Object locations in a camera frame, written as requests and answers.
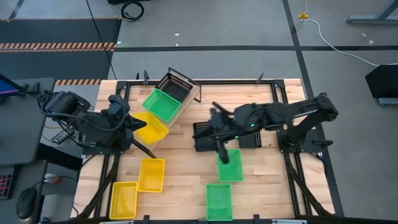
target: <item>gray floor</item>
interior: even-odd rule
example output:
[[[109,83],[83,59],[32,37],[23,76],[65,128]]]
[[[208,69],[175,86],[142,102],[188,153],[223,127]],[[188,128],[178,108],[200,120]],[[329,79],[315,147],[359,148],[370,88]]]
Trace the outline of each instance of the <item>gray floor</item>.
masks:
[[[0,19],[9,17],[16,2],[0,1]],[[110,6],[106,0],[89,2],[95,17],[119,16],[118,6]],[[398,26],[345,23],[350,14],[375,14],[386,2],[308,0],[307,12],[321,24],[324,38],[333,45],[398,45]],[[300,44],[324,46],[316,25],[298,20],[304,0],[289,0],[289,4]],[[146,11],[141,20],[123,21],[117,47],[293,45],[280,0],[151,0],[143,5]],[[17,15],[89,16],[81,0],[25,0]],[[395,51],[352,53],[374,63],[398,62]],[[314,93],[328,93],[340,112],[336,121],[323,127],[326,137],[335,142],[330,156],[345,215],[398,220],[398,109],[381,108],[372,99],[364,77],[374,67],[336,52],[304,52],[303,56]],[[293,51],[115,52],[112,63],[120,79],[135,78],[144,69],[151,78],[160,78],[167,67],[192,78],[257,78],[262,72],[264,78],[301,78]],[[98,87],[68,90],[93,101]],[[46,137],[57,132],[51,131],[45,132]],[[44,214],[54,220],[65,219],[71,200],[72,194],[46,201]]]

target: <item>computer mouse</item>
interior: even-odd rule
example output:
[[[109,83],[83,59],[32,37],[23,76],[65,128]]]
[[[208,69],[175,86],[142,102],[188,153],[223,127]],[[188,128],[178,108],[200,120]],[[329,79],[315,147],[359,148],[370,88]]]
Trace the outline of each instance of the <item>computer mouse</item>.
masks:
[[[23,190],[19,195],[17,201],[17,216],[21,220],[29,218],[33,214],[36,195],[36,189],[33,187]]]

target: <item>wooden table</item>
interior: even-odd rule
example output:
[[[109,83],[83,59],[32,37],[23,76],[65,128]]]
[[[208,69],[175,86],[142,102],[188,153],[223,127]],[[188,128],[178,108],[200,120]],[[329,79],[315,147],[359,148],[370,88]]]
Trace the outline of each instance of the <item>wooden table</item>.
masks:
[[[108,96],[114,94],[116,82],[102,81],[96,111],[108,107]],[[300,79],[285,79],[289,103],[305,99]],[[154,86],[133,86],[129,105],[134,111]],[[205,185],[218,183],[216,152],[196,152],[192,123],[207,121],[211,102],[216,101],[227,110],[245,103],[271,103],[270,85],[202,85],[202,101],[192,101],[172,126],[169,134],[153,150],[158,158],[166,160],[163,192],[138,193],[136,219],[150,215],[151,220],[186,220],[206,218]],[[293,218],[284,157],[279,152],[275,132],[261,131],[262,148],[241,149],[244,180],[232,182],[233,215],[235,219]],[[230,141],[227,148],[237,148]],[[120,159],[117,181],[138,181],[141,159],[147,155],[132,147]],[[318,201],[334,212],[323,164],[308,154],[302,154],[303,171],[307,186]],[[98,188],[103,156],[96,156],[80,172],[75,206],[81,212]],[[297,188],[300,210],[304,213],[302,194]],[[108,193],[103,196],[101,216],[106,213]]]

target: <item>green basket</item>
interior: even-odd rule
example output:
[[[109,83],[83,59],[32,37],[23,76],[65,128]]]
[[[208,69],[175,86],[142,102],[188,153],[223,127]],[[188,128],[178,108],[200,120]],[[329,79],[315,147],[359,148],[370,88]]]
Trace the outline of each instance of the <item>green basket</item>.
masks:
[[[208,221],[232,221],[231,184],[206,185],[206,217]]]
[[[171,121],[181,107],[180,102],[158,89],[155,89],[142,105],[164,122]]]
[[[217,155],[218,180],[220,182],[237,182],[243,180],[241,151],[239,149],[228,149],[229,163],[223,164]]]

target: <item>yellow basket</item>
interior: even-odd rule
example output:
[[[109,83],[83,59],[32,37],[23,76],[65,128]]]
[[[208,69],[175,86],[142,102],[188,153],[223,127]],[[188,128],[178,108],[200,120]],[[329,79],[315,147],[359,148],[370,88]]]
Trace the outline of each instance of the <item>yellow basket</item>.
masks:
[[[162,192],[164,167],[164,159],[142,159],[139,170],[138,191]]]
[[[147,126],[134,132],[138,133],[138,136],[146,144],[153,144],[160,141],[169,133],[166,126],[151,112],[137,112],[133,113],[132,116],[147,123]]]
[[[132,219],[137,213],[137,182],[115,182],[112,188],[111,220]]]

